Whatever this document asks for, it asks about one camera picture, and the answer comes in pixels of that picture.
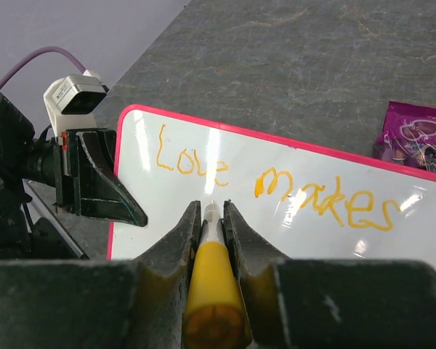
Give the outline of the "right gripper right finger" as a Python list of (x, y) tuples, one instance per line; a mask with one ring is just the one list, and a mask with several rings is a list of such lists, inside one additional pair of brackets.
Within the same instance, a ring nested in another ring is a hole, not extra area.
[(224, 204), (259, 348), (436, 348), (436, 271), (413, 260), (292, 259)]

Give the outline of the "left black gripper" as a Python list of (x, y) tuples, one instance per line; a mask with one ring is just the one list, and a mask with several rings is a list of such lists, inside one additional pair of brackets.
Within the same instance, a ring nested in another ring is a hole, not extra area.
[(70, 129), (53, 145), (57, 210), (144, 227), (148, 216), (114, 174), (116, 132)]

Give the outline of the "orange capped marker pen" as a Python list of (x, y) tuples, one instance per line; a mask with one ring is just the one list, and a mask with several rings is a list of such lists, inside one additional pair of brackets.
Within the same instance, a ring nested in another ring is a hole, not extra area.
[(225, 244), (221, 210), (215, 202), (204, 209), (182, 337), (186, 348), (246, 348), (251, 342), (241, 290)]

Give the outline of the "pink framed whiteboard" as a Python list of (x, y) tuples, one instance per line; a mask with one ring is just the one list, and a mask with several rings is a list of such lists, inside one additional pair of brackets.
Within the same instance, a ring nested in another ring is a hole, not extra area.
[(141, 255), (191, 201), (230, 201), (295, 259), (411, 259), (436, 269), (435, 173), (145, 105), (123, 110), (117, 135), (114, 172), (148, 224), (113, 224), (110, 259)]

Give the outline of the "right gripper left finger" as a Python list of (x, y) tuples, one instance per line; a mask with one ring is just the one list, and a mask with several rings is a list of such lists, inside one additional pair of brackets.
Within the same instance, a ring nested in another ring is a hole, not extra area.
[(0, 348), (182, 348), (201, 205), (133, 260), (0, 261)]

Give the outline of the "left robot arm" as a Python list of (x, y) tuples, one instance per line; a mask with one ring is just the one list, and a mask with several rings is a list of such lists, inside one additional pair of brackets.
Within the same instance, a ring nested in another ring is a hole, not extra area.
[(114, 174), (114, 130), (69, 129), (62, 140), (34, 135), (0, 92), (0, 260), (87, 257), (53, 214), (32, 219), (25, 180), (53, 187), (55, 206), (70, 214), (147, 225), (147, 214)]

